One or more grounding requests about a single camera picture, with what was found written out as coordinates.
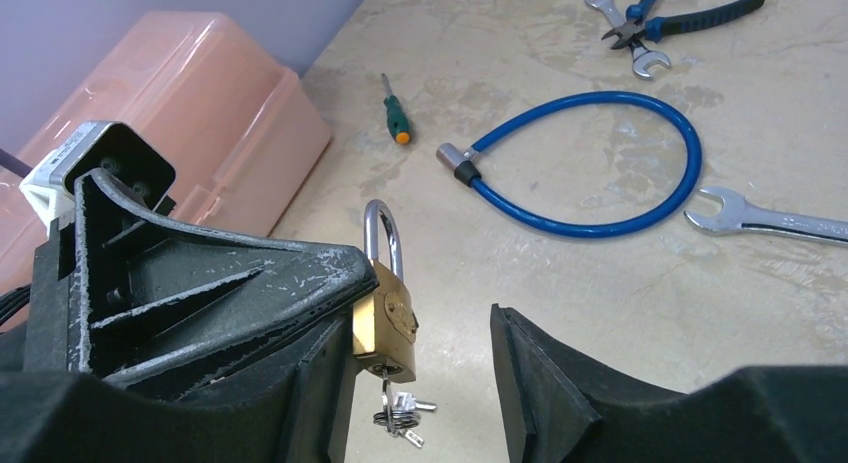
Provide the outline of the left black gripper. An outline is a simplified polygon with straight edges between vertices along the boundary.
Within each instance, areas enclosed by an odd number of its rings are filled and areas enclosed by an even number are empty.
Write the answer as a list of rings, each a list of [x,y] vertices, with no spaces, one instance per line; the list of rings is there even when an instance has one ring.
[[[36,248],[23,370],[88,374],[177,401],[343,313],[376,285],[364,253],[179,222],[102,170]]]

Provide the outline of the brass padlock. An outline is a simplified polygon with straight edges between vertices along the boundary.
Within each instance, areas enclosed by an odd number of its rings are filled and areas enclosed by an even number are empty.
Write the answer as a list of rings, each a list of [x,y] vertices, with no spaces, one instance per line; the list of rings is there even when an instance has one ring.
[[[354,304],[353,356],[369,373],[392,383],[416,380],[419,329],[404,282],[400,233],[389,207],[374,199],[364,210],[364,253],[378,286]]]

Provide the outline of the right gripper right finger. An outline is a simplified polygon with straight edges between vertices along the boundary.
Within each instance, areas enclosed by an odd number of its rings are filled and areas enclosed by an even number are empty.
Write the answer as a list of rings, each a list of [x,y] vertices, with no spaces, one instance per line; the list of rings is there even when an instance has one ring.
[[[690,394],[636,379],[512,308],[490,312],[513,462],[843,462],[847,370],[748,366]]]

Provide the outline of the key with ring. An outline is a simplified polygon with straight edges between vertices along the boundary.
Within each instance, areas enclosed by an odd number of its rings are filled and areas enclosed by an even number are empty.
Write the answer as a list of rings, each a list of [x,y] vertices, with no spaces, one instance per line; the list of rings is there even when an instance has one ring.
[[[390,436],[402,438],[415,448],[422,449],[425,440],[414,429],[421,423],[421,413],[436,413],[438,405],[420,400],[411,392],[400,391],[395,394],[386,369],[383,369],[381,379],[382,410],[373,414],[372,422]]]

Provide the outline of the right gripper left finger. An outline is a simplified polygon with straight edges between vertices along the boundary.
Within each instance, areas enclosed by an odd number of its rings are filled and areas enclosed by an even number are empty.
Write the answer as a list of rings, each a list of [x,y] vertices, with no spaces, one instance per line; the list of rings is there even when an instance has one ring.
[[[291,345],[177,402],[73,373],[1,376],[5,462],[340,462],[358,368],[351,326]]]

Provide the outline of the blue cable lock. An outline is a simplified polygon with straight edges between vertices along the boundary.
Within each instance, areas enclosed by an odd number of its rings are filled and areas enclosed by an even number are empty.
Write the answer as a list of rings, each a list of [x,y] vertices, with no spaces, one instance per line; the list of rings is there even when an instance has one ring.
[[[437,159],[503,216],[554,237],[644,231],[680,210],[700,180],[695,125],[672,105],[622,90],[556,98]]]

